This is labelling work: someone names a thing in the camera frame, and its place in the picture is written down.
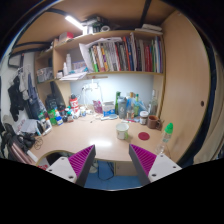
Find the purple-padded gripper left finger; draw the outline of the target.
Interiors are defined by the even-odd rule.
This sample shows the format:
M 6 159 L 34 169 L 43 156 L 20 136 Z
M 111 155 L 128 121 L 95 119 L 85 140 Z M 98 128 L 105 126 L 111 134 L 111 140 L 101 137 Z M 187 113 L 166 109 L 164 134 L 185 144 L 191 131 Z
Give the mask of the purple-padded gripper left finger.
M 95 146 L 91 145 L 70 157 L 60 157 L 47 171 L 83 187 L 95 155 Z

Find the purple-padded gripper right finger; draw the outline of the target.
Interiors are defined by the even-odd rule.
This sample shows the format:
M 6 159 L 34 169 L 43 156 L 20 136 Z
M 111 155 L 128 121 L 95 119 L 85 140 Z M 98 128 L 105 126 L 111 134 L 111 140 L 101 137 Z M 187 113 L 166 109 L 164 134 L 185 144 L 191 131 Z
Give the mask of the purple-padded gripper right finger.
M 129 145 L 129 155 L 142 186 L 181 170 L 165 154 L 155 155 L 134 144 Z

